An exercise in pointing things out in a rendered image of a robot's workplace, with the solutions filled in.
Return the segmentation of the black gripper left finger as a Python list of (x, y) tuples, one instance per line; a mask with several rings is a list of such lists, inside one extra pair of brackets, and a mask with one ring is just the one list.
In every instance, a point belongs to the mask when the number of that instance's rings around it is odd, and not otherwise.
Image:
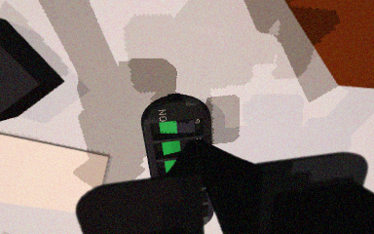
[(83, 234), (143, 234), (188, 227), (205, 234), (198, 146), (188, 140), (165, 175), (104, 183), (76, 205)]

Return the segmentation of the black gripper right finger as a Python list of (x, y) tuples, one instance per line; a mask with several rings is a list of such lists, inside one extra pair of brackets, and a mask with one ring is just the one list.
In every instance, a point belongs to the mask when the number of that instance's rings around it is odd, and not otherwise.
[(222, 234), (270, 234), (275, 197), (348, 182), (364, 186), (368, 162), (332, 152), (252, 163), (201, 139), (199, 168)]

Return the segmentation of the dark grey switch panel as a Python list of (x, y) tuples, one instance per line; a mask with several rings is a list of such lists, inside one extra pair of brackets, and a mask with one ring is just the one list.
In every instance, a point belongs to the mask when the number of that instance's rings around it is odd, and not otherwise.
[[(164, 176), (175, 163), (188, 140), (212, 144), (211, 115), (199, 99), (168, 94), (149, 104), (141, 116), (150, 176)], [(214, 213), (202, 176), (204, 226)]]

